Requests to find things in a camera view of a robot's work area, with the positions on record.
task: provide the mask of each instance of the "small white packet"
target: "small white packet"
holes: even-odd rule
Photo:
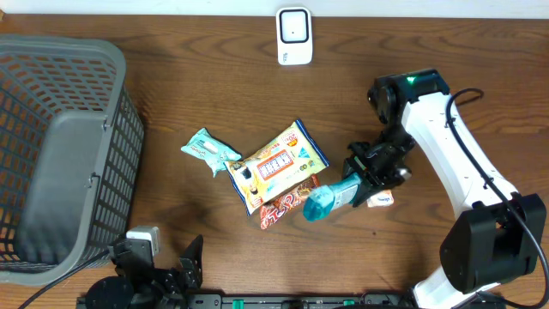
[[[181,148],[181,151],[206,161],[206,164],[214,172],[214,177],[218,171],[226,171],[223,162],[237,161],[242,158],[242,155],[229,146],[211,137],[206,128],[201,128],[187,145]]]
[[[391,190],[383,190],[366,200],[368,207],[387,207],[395,202]]]

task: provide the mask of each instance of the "snack package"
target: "snack package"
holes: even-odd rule
[[[273,202],[265,203],[260,210],[261,229],[266,229],[277,222],[291,209],[304,204],[311,192],[319,186],[318,178],[312,175],[301,185],[296,186],[287,194],[280,196]]]
[[[223,162],[242,158],[242,155],[211,137],[206,128],[201,128],[187,145],[181,148],[181,151],[206,161],[212,172],[214,172],[214,177],[218,171],[226,170]]]
[[[391,190],[383,190],[366,200],[368,207],[387,207],[395,202]]]
[[[232,186],[251,215],[329,163],[300,119],[243,161],[227,161]]]

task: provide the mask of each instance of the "yellow snack package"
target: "yellow snack package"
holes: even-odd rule
[[[328,165],[300,119],[251,157],[225,162],[248,215]]]

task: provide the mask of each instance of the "light blue candy wrapper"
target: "light blue candy wrapper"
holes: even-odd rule
[[[201,128],[189,143],[181,148],[181,151],[206,161],[206,164],[214,172],[214,177],[218,171],[226,171],[223,162],[237,161],[242,158],[242,155],[211,137],[206,128]]]

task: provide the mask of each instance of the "red snack package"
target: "red snack package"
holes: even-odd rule
[[[310,176],[291,191],[281,195],[272,202],[265,203],[261,207],[261,229],[266,229],[281,219],[290,209],[304,204],[311,192],[320,184],[316,175]]]

